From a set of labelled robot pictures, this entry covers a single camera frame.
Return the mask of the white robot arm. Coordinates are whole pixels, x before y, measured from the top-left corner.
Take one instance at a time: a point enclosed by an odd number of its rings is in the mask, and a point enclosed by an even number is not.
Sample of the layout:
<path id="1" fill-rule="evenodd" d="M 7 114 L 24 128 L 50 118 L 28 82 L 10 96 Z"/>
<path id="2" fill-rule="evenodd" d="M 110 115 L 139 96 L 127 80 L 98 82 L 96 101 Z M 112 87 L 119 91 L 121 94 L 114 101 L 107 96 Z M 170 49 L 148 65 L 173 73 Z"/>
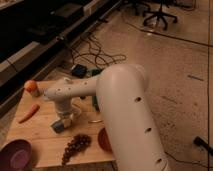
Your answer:
<path id="1" fill-rule="evenodd" d="M 62 79 L 44 91 L 56 112 L 71 112 L 71 99 L 96 96 L 119 171 L 171 171 L 145 97 L 148 78 L 138 64 L 116 64 L 71 83 Z"/>

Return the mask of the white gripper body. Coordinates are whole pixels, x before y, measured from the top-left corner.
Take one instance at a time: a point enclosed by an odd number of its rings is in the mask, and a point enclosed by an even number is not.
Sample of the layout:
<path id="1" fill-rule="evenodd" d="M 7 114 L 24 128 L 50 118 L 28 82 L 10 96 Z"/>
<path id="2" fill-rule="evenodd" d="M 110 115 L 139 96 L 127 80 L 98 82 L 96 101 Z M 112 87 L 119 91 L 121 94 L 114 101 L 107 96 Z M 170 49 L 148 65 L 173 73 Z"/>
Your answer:
<path id="1" fill-rule="evenodd" d="M 70 127 L 74 121 L 72 108 L 70 106 L 57 106 L 56 113 L 65 127 Z"/>

